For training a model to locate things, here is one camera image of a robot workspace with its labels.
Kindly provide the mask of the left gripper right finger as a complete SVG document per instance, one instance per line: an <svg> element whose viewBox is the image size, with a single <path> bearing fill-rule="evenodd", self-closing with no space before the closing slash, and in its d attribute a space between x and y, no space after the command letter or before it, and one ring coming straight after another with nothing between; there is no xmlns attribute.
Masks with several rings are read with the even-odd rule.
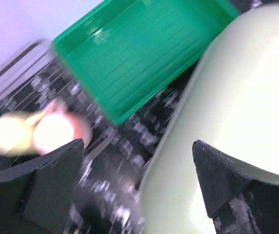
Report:
<svg viewBox="0 0 279 234"><path fill-rule="evenodd" d="M218 234L279 234L279 175L197 140L193 161Z"/></svg>

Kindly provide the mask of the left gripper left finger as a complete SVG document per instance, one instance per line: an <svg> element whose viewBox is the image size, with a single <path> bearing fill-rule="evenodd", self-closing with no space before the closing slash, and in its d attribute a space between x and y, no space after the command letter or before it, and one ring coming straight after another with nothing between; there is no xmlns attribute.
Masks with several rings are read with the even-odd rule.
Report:
<svg viewBox="0 0 279 234"><path fill-rule="evenodd" d="M0 234L61 234L83 159L83 141L0 171Z"/></svg>

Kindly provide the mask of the green hard-shell suitcase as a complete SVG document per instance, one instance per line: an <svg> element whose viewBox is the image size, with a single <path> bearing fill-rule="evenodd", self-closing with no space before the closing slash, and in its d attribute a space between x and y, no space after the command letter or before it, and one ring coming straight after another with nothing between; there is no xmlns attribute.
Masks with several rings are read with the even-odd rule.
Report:
<svg viewBox="0 0 279 234"><path fill-rule="evenodd" d="M193 161L201 140L279 175L279 2L249 10L210 44L140 184L146 234L217 234Z"/></svg>

